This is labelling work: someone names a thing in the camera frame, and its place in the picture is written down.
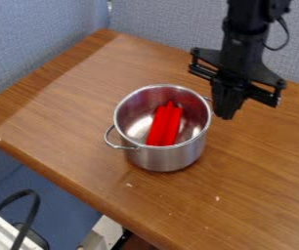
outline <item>red object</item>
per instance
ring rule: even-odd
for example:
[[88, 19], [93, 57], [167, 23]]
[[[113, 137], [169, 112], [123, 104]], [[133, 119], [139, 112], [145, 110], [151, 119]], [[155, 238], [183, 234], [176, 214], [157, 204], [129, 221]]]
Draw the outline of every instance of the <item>red object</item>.
[[172, 146], [175, 145], [179, 134], [179, 127], [183, 116], [183, 108], [175, 106], [169, 101], [167, 106], [157, 107], [155, 118], [149, 129], [147, 145], [149, 146]]

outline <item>stainless steel pot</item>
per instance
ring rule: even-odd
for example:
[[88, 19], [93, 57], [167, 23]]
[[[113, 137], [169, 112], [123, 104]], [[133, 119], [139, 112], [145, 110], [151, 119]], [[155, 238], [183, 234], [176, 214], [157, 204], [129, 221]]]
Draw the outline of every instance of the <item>stainless steel pot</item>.
[[[169, 100], [183, 108], [176, 144], [148, 146], [145, 142], [156, 108]], [[117, 105], [113, 122], [104, 135], [107, 144], [124, 149], [128, 159], [140, 167], [169, 172], [189, 166], [203, 154], [211, 108], [205, 98], [193, 90], [172, 84], [149, 85], [128, 95]], [[115, 128], [121, 135], [121, 146], [108, 139]]]

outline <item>wooden table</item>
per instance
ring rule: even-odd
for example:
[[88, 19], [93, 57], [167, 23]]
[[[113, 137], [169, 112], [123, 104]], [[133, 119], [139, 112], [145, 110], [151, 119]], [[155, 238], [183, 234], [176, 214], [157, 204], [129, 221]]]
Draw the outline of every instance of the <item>wooden table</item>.
[[0, 148], [161, 249], [299, 249], [299, 84], [279, 108], [247, 101], [232, 121], [213, 119], [184, 171], [148, 172], [105, 145], [113, 109], [140, 87], [209, 95], [189, 61], [101, 30], [0, 95]]

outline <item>black robot mount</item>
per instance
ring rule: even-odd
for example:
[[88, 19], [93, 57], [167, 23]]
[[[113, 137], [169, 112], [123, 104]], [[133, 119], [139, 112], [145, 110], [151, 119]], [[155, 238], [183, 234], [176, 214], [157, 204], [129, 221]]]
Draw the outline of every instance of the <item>black robot mount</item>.
[[[291, 0], [228, 0], [221, 50], [192, 49], [191, 72], [209, 80], [213, 112], [223, 119], [232, 119], [249, 98], [273, 107], [279, 104], [285, 81], [264, 65], [263, 53], [264, 48], [275, 51], [288, 43], [281, 16], [289, 12], [289, 3]], [[269, 24], [275, 21], [287, 32], [287, 41], [277, 48], [267, 45]]]

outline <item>pot rim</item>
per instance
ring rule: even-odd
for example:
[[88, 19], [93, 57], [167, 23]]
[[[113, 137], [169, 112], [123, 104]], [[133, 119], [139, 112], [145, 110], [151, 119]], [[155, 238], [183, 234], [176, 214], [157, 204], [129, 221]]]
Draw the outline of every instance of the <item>pot rim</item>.
[[[125, 101], [128, 101], [135, 95], [137, 95], [141, 91], [147, 90], [147, 89], [152, 89], [152, 88], [163, 88], [163, 87], [173, 87], [173, 88], [177, 88], [180, 90], [184, 90], [184, 91], [188, 91], [191, 92], [204, 103], [205, 107], [207, 107], [207, 110], [208, 110], [208, 121], [207, 121], [207, 126], [205, 128], [201, 130], [201, 132], [199, 133], [199, 135], [189, 139], [188, 141], [183, 142], [181, 144], [177, 144], [177, 145], [172, 145], [172, 146], [149, 146], [149, 145], [145, 145], [145, 144], [141, 144], [139, 142], [136, 142], [135, 140], [132, 140], [121, 131], [120, 129], [120, 126], [119, 126], [119, 122], [117, 122], [117, 113], [119, 113], [119, 110], [123, 106], [123, 104], [125, 103]], [[175, 84], [153, 84], [153, 85], [147, 85], [145, 87], [140, 88], [139, 90], [133, 91], [124, 99], [123, 101], [119, 103], [119, 105], [116, 106], [115, 108], [115, 112], [113, 112], [113, 124], [115, 124], [115, 127], [116, 127], [116, 130], [117, 132], [120, 133], [120, 135], [123, 136], [124, 139], [127, 139], [135, 146], [139, 146], [139, 147], [144, 147], [144, 148], [155, 148], [155, 149], [169, 149], [169, 148], [176, 148], [176, 147], [180, 147], [180, 146], [184, 146], [184, 145], [188, 145], [191, 142], [193, 142], [199, 137], [201, 137], [204, 135], [204, 133], [207, 132], [208, 128], [209, 128], [209, 124], [211, 124], [211, 117], [212, 117], [212, 111], [211, 111], [211, 107], [209, 107], [209, 104], [208, 104], [208, 101], [205, 100], [205, 97], [203, 97], [196, 91], [193, 91], [192, 89], [184, 87], [184, 86], [180, 86], [180, 85], [175, 85]]]

